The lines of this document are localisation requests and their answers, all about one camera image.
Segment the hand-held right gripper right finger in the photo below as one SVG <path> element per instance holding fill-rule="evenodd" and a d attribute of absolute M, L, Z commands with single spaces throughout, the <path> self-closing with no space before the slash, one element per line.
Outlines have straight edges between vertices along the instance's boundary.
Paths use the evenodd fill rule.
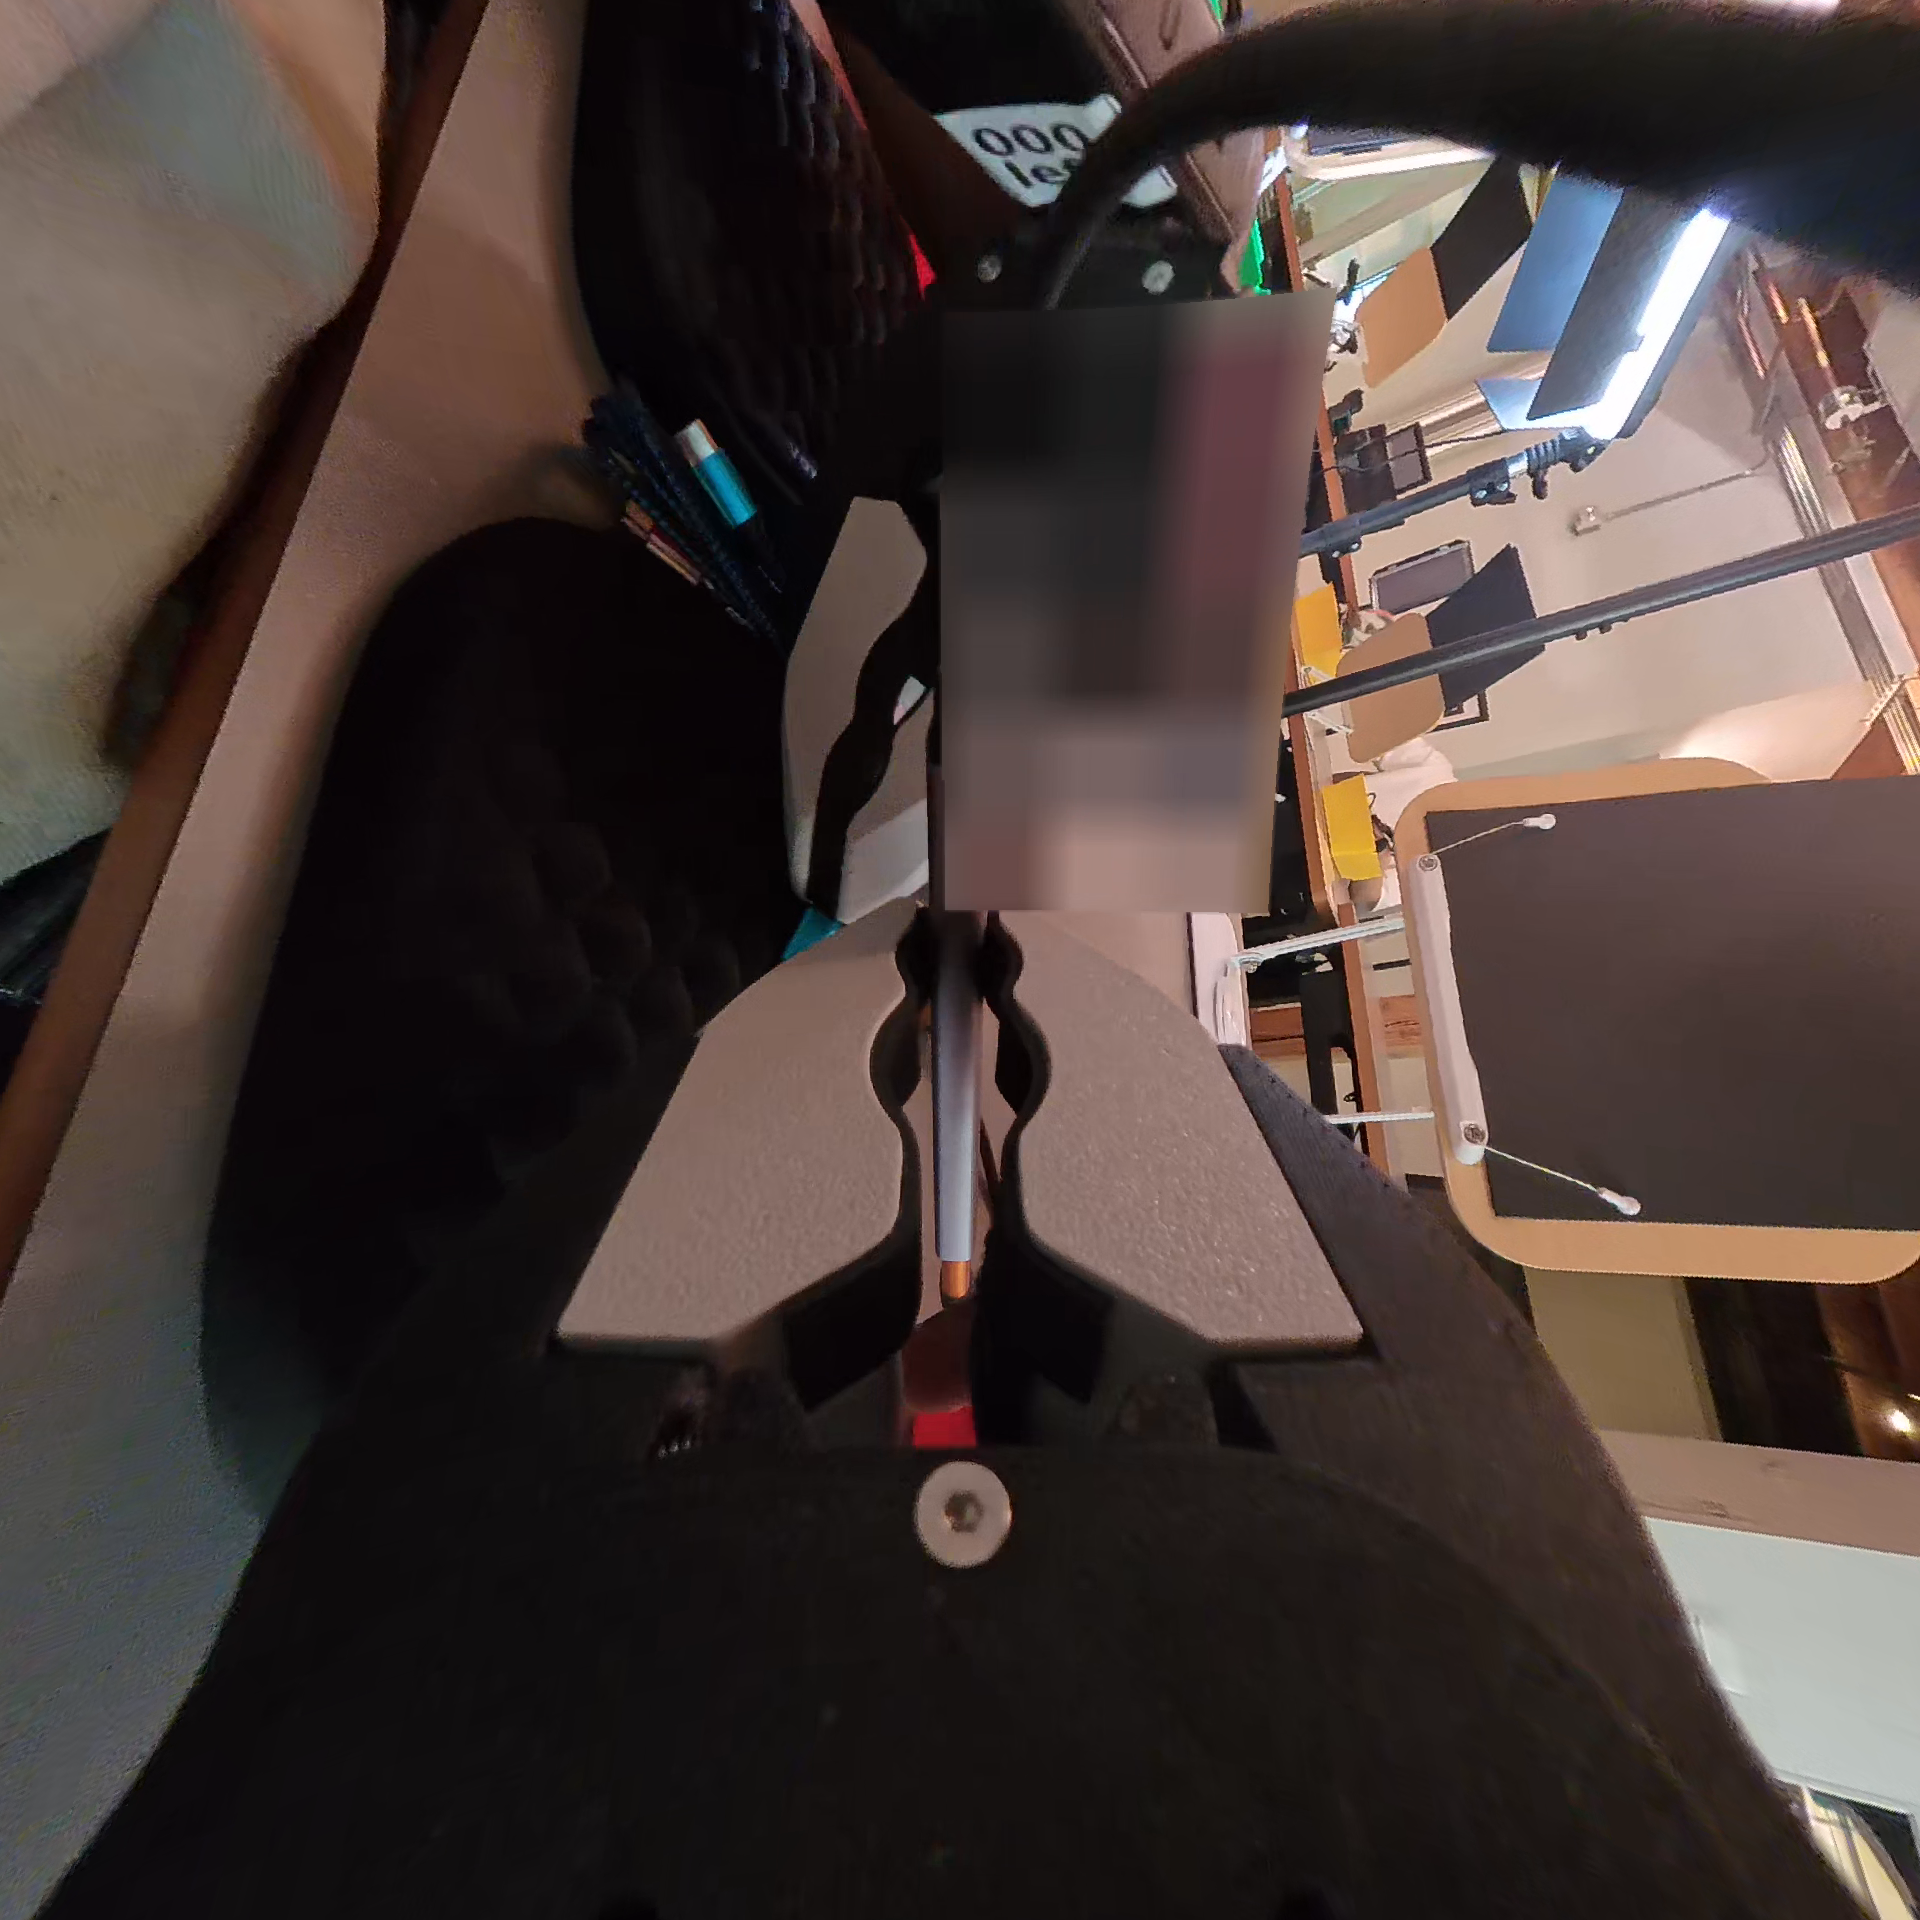
<path fill-rule="evenodd" d="M 1046 913 L 990 919 L 978 978 L 1013 1121 L 978 1273 L 977 1410 L 1115 1410 L 1146 1379 L 1359 1350 L 1195 1013 Z"/>

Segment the black stand pole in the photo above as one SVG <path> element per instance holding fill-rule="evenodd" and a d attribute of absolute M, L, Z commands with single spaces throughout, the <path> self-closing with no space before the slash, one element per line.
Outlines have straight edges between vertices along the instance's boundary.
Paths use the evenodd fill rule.
<path fill-rule="evenodd" d="M 1684 607 L 1751 585 L 1770 585 L 1811 568 L 1827 568 L 1846 559 L 1877 552 L 1886 545 L 1918 536 L 1918 506 L 1903 506 L 1865 521 L 1834 528 L 1825 535 L 1779 543 L 1755 555 L 1697 568 L 1662 583 L 1617 591 L 1555 615 L 1537 615 L 1506 629 L 1489 630 L 1473 642 L 1442 650 L 1425 650 L 1401 659 L 1366 667 L 1325 685 L 1300 687 L 1286 695 L 1279 715 L 1291 721 L 1337 704 L 1364 698 L 1407 683 L 1462 671 L 1470 664 L 1491 664 L 1510 655 L 1526 655 L 1553 642 L 1607 632 L 1635 616 Z"/>

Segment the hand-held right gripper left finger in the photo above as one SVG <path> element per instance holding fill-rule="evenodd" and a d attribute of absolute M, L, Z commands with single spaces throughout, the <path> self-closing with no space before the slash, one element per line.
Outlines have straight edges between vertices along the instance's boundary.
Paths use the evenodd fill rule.
<path fill-rule="evenodd" d="M 726 1005 L 561 1315 L 578 1350 L 777 1373 L 815 1410 L 921 1312 L 918 909 L 893 899 Z"/>

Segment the studio light panel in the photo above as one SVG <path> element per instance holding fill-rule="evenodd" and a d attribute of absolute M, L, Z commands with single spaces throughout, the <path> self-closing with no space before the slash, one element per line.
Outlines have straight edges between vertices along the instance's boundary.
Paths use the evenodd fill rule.
<path fill-rule="evenodd" d="M 1738 238 L 1709 208 L 1555 183 L 1489 339 L 1543 365 L 1479 382 L 1501 430 L 1591 440 L 1637 431 Z"/>

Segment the black panel with wooden rim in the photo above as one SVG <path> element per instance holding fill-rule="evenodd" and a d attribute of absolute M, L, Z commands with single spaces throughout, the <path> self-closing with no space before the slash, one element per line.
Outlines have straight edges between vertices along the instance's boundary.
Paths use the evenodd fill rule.
<path fill-rule="evenodd" d="M 1397 824 L 1446 1195 L 1522 1266 L 1879 1285 L 1918 1246 L 1918 781 L 1724 759 Z"/>

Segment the black honeycomb cushion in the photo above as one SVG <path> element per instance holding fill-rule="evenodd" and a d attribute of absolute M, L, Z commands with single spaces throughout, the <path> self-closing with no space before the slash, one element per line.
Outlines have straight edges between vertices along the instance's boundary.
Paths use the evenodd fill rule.
<path fill-rule="evenodd" d="M 205 1352 L 348 1375 L 802 921 L 785 662 L 626 533 L 507 519 L 372 625 L 231 1112 Z"/>

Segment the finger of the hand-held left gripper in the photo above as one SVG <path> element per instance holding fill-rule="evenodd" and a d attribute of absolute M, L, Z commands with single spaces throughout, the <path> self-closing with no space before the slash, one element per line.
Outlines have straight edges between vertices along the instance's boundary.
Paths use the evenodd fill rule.
<path fill-rule="evenodd" d="M 931 611 L 908 513 L 854 498 L 785 671 L 786 869 L 822 919 L 927 885 Z"/>

